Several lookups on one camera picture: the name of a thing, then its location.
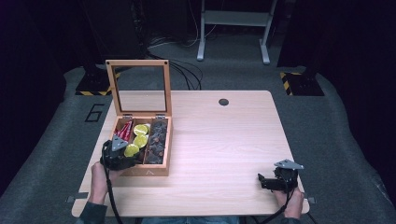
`wooden box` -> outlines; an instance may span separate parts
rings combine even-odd
[[[130,136],[124,140],[132,144],[137,137],[134,127],[148,127],[138,163],[123,175],[169,175],[173,130],[169,62],[107,60],[106,68],[117,113],[110,139],[131,121]]]

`wooden table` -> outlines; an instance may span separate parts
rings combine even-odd
[[[219,99],[229,100],[224,106]],[[252,216],[278,210],[257,174],[274,178],[274,163],[293,161],[269,91],[172,91],[169,176],[122,176],[113,183],[122,217]],[[115,121],[110,106],[79,192],[90,192],[91,166]],[[76,199],[78,217],[87,199]],[[108,216],[114,216],[106,197]],[[303,213],[309,210],[304,201]]]

